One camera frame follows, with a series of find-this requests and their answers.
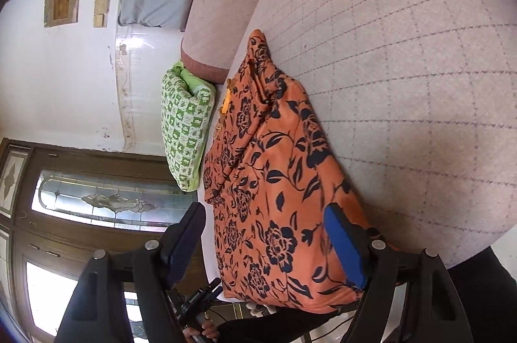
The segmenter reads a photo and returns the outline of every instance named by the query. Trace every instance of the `orange fabric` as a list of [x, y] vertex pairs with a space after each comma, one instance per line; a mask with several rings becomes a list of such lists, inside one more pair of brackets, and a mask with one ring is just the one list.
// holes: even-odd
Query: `orange fabric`
[[273, 65], [259, 30], [230, 85], [203, 172], [224, 295], [318, 314], [356, 301], [323, 209], [337, 202], [370, 225], [305, 90]]
[[226, 97], [224, 98], [223, 106], [221, 107], [221, 114], [226, 114], [229, 107], [229, 100], [232, 96], [232, 91], [228, 88]]

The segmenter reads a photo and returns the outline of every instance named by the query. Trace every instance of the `wall switch plate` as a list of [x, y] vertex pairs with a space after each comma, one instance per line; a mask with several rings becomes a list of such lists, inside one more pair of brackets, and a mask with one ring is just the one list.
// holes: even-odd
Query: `wall switch plate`
[[96, 15], [100, 13], [108, 13], [110, 10], [110, 0], [95, 0], [94, 13]]
[[108, 18], [103, 14], [94, 15], [94, 28], [105, 28]]

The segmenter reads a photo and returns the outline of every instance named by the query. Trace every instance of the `metal bolt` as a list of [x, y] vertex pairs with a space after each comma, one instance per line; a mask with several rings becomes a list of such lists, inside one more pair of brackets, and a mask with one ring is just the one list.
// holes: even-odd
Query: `metal bolt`
[[376, 250], [383, 250], [386, 248], [386, 244], [384, 243], [384, 241], [375, 240], [374, 242], [372, 242], [372, 247]]
[[94, 259], [100, 260], [102, 258], [106, 257], [106, 251], [104, 250], [97, 250], [94, 252]]
[[145, 249], [147, 250], [155, 250], [160, 246], [160, 243], [157, 240], [150, 240], [145, 243]]
[[438, 253], [431, 249], [431, 248], [426, 248], [426, 254], [429, 256], [429, 257], [436, 257], [438, 255]]

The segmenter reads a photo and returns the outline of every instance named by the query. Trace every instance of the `person's hand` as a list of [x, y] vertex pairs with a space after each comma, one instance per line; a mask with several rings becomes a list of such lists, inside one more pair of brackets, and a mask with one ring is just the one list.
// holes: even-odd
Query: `person's hand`
[[[205, 322], [201, 324], [201, 327], [203, 328], [204, 336], [212, 339], [213, 341], [217, 341], [219, 332], [217, 331], [216, 325], [211, 320], [205, 320]], [[201, 333], [198, 330], [192, 327], [187, 327], [183, 330], [183, 336], [185, 336], [188, 343], [195, 343], [194, 339], [192, 339], [192, 336], [198, 336], [200, 334]]]

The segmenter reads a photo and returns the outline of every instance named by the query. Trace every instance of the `green patterned pillow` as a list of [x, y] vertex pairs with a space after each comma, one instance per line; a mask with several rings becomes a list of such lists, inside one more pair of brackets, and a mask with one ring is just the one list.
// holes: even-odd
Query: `green patterned pillow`
[[197, 78], [179, 61], [162, 81], [162, 134], [172, 175], [183, 191], [199, 186], [210, 114], [216, 89]]

